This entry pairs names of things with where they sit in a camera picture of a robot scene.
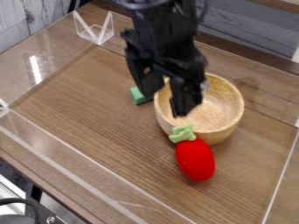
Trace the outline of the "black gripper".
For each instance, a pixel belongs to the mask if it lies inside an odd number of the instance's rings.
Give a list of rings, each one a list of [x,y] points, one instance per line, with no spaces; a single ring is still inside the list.
[[[204,81],[207,60],[194,44],[198,21],[195,0],[121,0],[134,27],[121,31],[127,66],[144,98],[164,87],[164,77]]]

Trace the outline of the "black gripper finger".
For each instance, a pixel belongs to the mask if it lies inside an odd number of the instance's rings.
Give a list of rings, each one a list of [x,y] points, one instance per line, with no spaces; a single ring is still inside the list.
[[[208,89],[208,81],[204,73],[196,73],[191,77],[178,73],[168,75],[172,91],[171,109],[174,117],[186,117],[198,105],[202,105],[203,96]]]

